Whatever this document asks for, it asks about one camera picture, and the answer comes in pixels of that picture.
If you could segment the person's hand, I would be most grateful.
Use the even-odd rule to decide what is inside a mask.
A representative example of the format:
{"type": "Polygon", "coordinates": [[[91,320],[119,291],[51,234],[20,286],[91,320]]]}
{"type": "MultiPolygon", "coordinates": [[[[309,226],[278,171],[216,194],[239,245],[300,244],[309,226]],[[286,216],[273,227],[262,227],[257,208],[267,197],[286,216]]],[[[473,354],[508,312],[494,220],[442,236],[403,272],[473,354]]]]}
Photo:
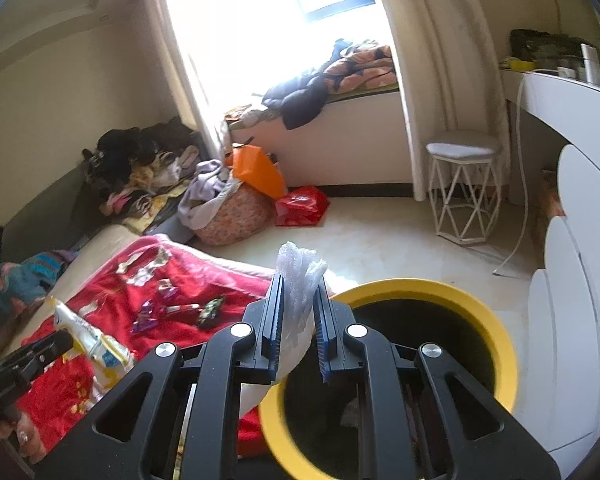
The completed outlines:
{"type": "Polygon", "coordinates": [[[21,412],[18,422],[0,420],[0,439],[7,440],[12,434],[17,438],[19,454],[31,464],[40,462],[46,455],[46,448],[38,428],[26,412],[21,412]]]}

